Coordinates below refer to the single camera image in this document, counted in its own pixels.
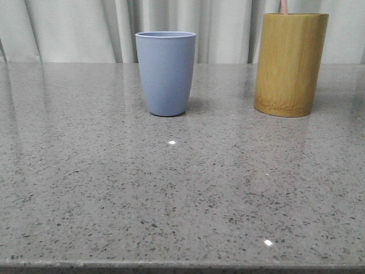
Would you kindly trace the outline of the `blue plastic cup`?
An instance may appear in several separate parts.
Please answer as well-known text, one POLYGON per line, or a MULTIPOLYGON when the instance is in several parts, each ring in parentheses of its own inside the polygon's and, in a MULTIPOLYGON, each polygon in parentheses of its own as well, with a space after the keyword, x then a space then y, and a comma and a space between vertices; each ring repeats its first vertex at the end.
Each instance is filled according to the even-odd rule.
POLYGON ((164 117, 183 114, 192 86, 196 34, 150 31, 135 38, 149 112, 164 117))

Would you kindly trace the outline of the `bamboo cylinder holder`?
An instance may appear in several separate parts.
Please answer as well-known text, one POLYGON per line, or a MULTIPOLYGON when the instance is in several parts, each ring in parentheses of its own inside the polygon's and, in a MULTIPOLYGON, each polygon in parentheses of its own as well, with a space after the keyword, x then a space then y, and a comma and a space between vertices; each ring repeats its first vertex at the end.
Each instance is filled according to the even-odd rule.
POLYGON ((328 14, 265 14, 254 107, 274 116, 311 113, 328 14))

